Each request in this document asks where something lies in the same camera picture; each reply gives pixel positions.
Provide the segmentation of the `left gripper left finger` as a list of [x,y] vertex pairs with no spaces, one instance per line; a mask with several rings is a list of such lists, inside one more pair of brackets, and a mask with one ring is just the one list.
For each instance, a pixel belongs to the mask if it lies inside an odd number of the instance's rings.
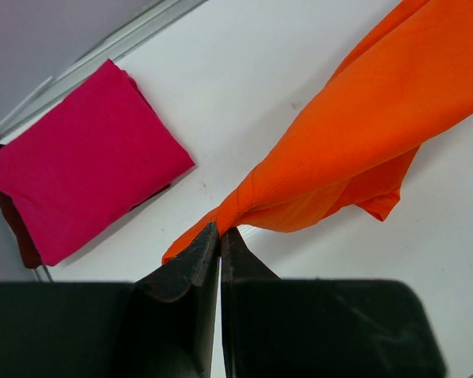
[[135,283],[0,283],[0,377],[207,377],[215,224]]

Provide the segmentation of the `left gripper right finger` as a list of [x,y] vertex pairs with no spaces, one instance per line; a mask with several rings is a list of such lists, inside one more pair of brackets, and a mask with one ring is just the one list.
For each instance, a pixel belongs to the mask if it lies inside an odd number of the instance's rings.
[[222,236],[222,346],[229,377],[443,377],[415,292],[395,280],[287,280]]

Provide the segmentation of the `orange t-shirt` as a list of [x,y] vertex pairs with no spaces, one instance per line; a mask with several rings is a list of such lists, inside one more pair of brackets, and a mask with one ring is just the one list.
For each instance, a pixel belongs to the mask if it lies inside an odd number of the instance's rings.
[[294,232],[355,205],[385,220],[420,146],[473,114],[473,1],[402,1],[268,155],[164,253],[209,223]]

